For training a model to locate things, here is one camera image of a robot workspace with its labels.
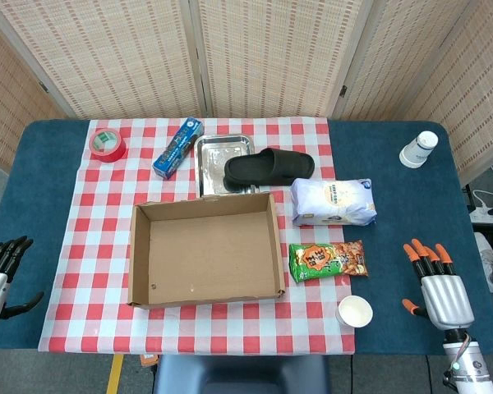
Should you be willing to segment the dark blue chair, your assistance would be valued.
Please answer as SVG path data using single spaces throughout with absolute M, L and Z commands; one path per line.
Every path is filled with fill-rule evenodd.
M 322 355 L 163 355 L 153 394 L 330 394 Z

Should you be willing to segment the green snack bag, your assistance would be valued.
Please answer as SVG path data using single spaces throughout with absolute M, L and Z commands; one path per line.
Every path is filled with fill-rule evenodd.
M 288 265 L 296 283 L 338 275 L 368 275 L 361 241 L 290 244 Z

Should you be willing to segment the upturned white paper cup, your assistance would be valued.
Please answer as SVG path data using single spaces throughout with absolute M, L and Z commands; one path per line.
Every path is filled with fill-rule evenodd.
M 432 131 L 422 131 L 409 144 L 406 144 L 399 153 L 399 160 L 409 168 L 421 167 L 437 146 L 438 136 Z

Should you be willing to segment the red white checkered tablecloth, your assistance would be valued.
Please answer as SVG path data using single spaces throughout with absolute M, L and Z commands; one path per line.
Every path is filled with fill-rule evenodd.
M 127 149 L 103 163 L 84 148 L 38 348 L 49 352 L 298 355 L 352 354 L 355 333 L 336 319 L 347 276 L 296 283 L 277 300 L 140 309 L 127 303 L 131 211 L 147 201 L 196 197 L 195 160 L 173 176 L 153 161 L 179 118 L 93 120 L 88 133 L 119 131 Z

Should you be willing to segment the white tissue pack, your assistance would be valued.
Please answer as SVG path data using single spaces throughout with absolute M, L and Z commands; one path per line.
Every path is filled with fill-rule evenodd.
M 297 178 L 291 185 L 296 226 L 366 226 L 377 216 L 371 180 L 324 181 Z

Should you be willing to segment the white shoe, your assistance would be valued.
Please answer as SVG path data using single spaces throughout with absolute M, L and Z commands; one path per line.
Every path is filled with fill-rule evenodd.
M 480 232 L 474 233 L 477 248 L 481 256 L 482 267 L 490 293 L 493 293 L 493 249 L 488 240 Z

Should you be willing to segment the blue cling film box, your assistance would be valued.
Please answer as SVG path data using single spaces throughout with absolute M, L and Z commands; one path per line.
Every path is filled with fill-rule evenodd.
M 169 179 L 180 166 L 196 140 L 204 134 L 202 121 L 188 117 L 179 127 L 167 148 L 153 163 L 156 175 Z

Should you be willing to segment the black slipper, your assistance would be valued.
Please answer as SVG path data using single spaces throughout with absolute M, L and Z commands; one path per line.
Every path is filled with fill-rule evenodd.
M 230 191 L 250 186 L 290 186 L 296 179 L 309 179 L 315 167 L 307 153 L 266 148 L 230 158 L 224 165 L 223 184 Z

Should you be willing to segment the small white paper cup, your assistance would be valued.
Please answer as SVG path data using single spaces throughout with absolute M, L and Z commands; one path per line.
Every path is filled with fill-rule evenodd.
M 373 309 L 369 302 L 358 295 L 344 297 L 336 311 L 337 320 L 351 328 L 363 328 L 373 318 Z

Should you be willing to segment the metal tray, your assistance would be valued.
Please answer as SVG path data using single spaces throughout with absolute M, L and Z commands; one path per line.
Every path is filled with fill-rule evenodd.
M 239 186 L 225 180 L 224 166 L 230 158 L 255 152 L 251 137 L 243 134 L 203 135 L 196 140 L 194 150 L 198 197 L 259 192 L 258 186 Z

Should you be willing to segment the brown cardboard box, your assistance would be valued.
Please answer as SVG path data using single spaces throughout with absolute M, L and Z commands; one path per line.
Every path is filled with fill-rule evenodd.
M 134 206 L 127 303 L 142 309 L 277 299 L 286 291 L 274 197 Z

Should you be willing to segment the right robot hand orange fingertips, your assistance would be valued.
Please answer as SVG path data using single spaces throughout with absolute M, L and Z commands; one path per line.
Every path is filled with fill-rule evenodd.
M 402 300 L 412 315 L 428 318 L 441 331 L 465 329 L 474 322 L 474 315 L 462 278 L 443 245 L 432 249 L 413 238 L 403 246 L 420 282 L 424 306 Z

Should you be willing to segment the red tape roll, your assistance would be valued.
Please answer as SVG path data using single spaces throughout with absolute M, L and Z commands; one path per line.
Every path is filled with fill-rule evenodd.
M 113 163 L 122 158 L 127 145 L 118 131 L 100 129 L 90 137 L 89 148 L 92 158 L 102 163 Z

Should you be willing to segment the white power strip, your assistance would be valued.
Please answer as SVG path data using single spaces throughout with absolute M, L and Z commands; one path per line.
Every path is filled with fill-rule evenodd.
M 473 224 L 493 225 L 493 214 L 490 214 L 489 207 L 476 207 L 470 212 L 469 217 Z

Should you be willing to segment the blue table cover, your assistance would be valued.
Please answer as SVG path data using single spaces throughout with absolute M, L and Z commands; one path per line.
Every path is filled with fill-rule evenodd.
M 0 322 L 0 349 L 36 349 L 53 289 L 76 173 L 89 148 L 91 121 L 52 120 L 30 124 L 21 137 L 0 203 L 0 241 L 34 240 L 15 276 L 13 304 L 43 291 L 27 314 Z M 295 227 L 288 190 L 272 191 L 281 250 L 292 243 L 344 238 L 364 245 L 367 277 L 349 278 L 351 292 L 373 309 L 373 318 L 355 333 L 355 351 L 367 354 L 429 354 L 442 351 L 442 333 L 424 318 L 406 312 L 402 298 L 422 300 L 417 277 L 403 245 L 413 238 L 443 245 L 462 277 L 475 314 L 472 335 L 493 352 L 493 301 L 481 267 L 445 129 L 430 121 L 327 121 L 322 118 L 208 119 L 207 135 L 244 134 L 257 149 L 275 147 L 310 154 L 324 179 L 371 180 L 376 220 L 366 227 Z M 399 160 L 402 148 L 422 131 L 439 142 L 419 168 Z

